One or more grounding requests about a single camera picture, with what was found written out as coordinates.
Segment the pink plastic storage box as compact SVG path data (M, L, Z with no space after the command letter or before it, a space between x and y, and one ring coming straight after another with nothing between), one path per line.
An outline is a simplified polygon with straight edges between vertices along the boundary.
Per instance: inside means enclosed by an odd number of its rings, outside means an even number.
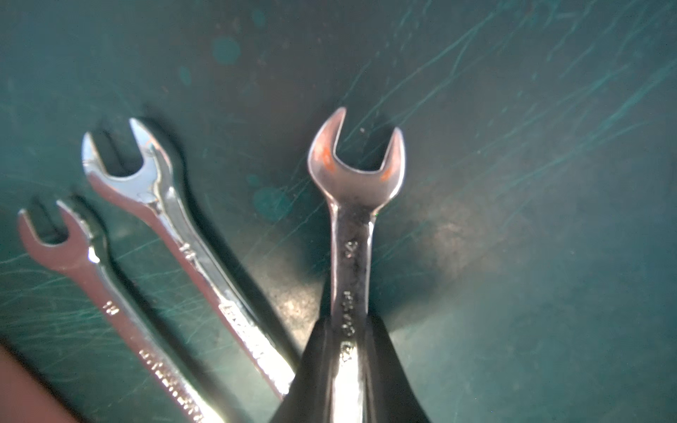
M1 345L1 421L76 423L77 418Z

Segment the silver combination wrench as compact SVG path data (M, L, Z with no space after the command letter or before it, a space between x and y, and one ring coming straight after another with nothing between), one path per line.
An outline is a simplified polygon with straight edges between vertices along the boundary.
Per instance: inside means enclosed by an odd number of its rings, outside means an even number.
M111 174L88 131L81 144L86 179L102 198L145 222L164 241L264 380L284 398L294 381L294 356L266 328L199 230L176 149L149 123L132 118L129 125L142 157L140 169L128 176Z
M226 422L225 412L209 398L115 272L99 220L74 199L58 200L56 207L67 229L61 243L40 238L29 211L19 210L19 238L28 255L79 286L188 421Z

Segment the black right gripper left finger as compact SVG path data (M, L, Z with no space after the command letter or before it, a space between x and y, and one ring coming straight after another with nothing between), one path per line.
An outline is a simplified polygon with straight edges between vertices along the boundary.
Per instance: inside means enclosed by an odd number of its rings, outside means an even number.
M326 423L331 410L331 319L315 323L289 393L273 414L271 423Z

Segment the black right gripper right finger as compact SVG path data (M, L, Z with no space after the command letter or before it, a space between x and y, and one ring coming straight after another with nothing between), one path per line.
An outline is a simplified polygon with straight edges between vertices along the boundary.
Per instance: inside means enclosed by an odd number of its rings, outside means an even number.
M430 422L384 324L368 315L365 333L367 422Z

